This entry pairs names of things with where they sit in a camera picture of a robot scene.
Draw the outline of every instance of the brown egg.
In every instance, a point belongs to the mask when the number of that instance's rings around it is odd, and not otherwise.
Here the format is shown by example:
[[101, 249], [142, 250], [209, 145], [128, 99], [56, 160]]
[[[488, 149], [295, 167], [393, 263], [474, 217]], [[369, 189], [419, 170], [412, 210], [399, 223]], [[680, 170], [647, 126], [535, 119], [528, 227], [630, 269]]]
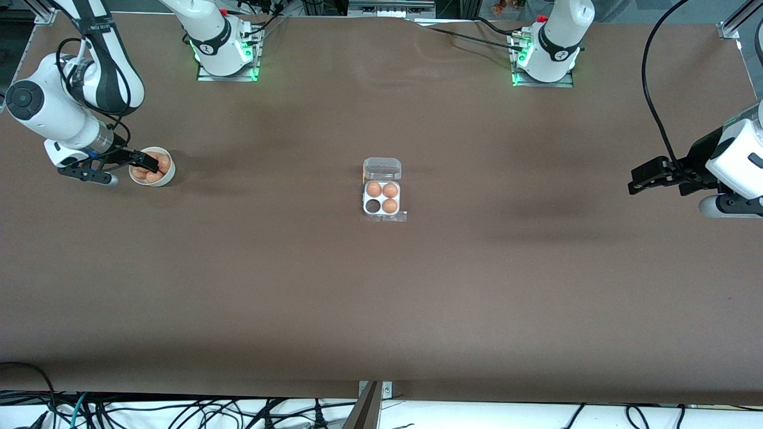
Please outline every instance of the brown egg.
[[387, 198], [394, 198], [398, 196], [398, 186], [394, 183], [388, 183], [384, 185], [384, 196]]
[[139, 167], [131, 167], [130, 169], [132, 170], [130, 172], [133, 173], [133, 177], [135, 179], [141, 179], [141, 180], [146, 179], [146, 173], [148, 173], [147, 169], [139, 168]]
[[148, 173], [146, 173], [146, 182], [148, 182], [148, 183], [156, 183], [162, 177], [164, 177], [164, 175], [161, 172], [158, 172], [158, 171], [156, 173], [148, 172]]
[[394, 211], [398, 209], [398, 202], [394, 199], [385, 200], [381, 205], [381, 208], [387, 213], [394, 213]]
[[160, 172], [162, 172], [163, 174], [167, 174], [167, 172], [169, 171], [169, 164], [170, 164], [169, 156], [162, 155], [162, 156], [159, 157], [159, 171]]
[[372, 198], [376, 198], [381, 195], [382, 186], [379, 185], [378, 182], [369, 182], [369, 184], [365, 186], [365, 193]]

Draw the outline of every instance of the white bowl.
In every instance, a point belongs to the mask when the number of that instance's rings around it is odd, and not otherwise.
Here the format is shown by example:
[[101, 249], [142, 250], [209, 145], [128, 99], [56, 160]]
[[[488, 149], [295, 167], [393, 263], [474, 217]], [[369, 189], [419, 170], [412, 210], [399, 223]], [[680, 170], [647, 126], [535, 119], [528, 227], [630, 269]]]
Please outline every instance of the white bowl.
[[167, 174], [164, 175], [161, 179], [157, 180], [154, 183], [148, 183], [145, 179], [138, 179], [137, 177], [133, 176], [133, 166], [129, 166], [127, 168], [127, 171], [130, 173], [130, 179], [133, 180], [133, 182], [137, 183], [138, 185], [143, 186], [151, 186], [153, 188], [158, 188], [160, 186], [164, 186], [167, 183], [169, 183], [170, 180], [172, 180], [173, 177], [175, 177], [175, 161], [172, 160], [172, 155], [169, 154], [166, 150], [164, 150], [161, 147], [147, 147], [146, 149], [141, 150], [141, 152], [157, 152], [161, 153], [162, 155], [167, 155], [169, 157], [169, 170], [167, 170]]

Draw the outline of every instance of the brown tabletop surface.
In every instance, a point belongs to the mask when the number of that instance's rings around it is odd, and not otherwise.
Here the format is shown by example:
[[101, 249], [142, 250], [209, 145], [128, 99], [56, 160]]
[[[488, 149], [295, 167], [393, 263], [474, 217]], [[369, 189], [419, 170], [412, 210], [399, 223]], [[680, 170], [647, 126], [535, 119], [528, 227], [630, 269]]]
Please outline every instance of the brown tabletop surface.
[[[79, 391], [763, 403], [763, 224], [627, 192], [665, 153], [651, 26], [593, 25], [575, 87], [534, 89], [393, 18], [289, 19], [259, 82], [196, 82], [176, 18], [116, 20], [146, 86], [130, 145], [177, 176], [64, 178], [0, 116], [3, 360]], [[19, 76], [75, 35], [38, 28]], [[712, 25], [665, 26], [649, 74], [680, 155], [755, 101]], [[407, 223], [361, 220], [368, 156], [402, 162]]]

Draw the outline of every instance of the blue cable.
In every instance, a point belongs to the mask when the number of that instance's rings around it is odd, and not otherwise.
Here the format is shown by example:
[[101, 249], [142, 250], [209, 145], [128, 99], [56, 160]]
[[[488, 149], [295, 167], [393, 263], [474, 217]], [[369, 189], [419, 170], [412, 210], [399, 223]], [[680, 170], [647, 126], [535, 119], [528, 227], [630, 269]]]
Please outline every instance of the blue cable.
[[82, 401], [85, 400], [85, 395], [88, 393], [82, 393], [82, 396], [77, 399], [77, 403], [74, 404], [74, 411], [72, 411], [72, 421], [69, 424], [69, 429], [74, 429], [77, 425], [77, 414], [79, 414], [79, 408], [82, 407]]

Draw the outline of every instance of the egg carton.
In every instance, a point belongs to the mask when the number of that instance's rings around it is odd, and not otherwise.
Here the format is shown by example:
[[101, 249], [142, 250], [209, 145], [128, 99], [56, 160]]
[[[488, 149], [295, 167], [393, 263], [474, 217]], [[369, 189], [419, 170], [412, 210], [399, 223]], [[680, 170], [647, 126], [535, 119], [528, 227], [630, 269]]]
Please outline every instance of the egg carton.
[[363, 185], [363, 212], [369, 220], [405, 222], [407, 212], [400, 210], [400, 196], [397, 182], [368, 181]]

